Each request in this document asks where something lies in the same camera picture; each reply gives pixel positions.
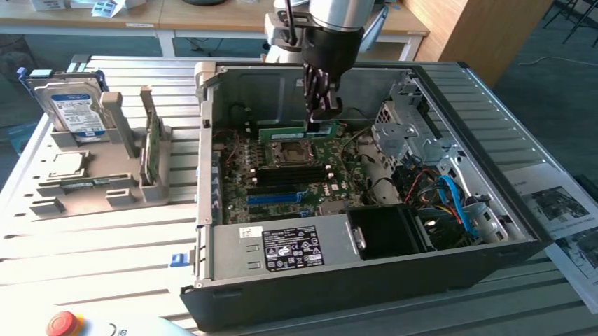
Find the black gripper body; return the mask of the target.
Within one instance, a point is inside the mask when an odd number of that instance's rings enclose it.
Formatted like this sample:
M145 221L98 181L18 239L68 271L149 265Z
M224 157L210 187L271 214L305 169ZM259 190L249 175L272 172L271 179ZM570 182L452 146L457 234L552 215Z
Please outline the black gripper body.
M303 63L329 76L341 76L356 61L364 29L335 31L308 28L303 34Z

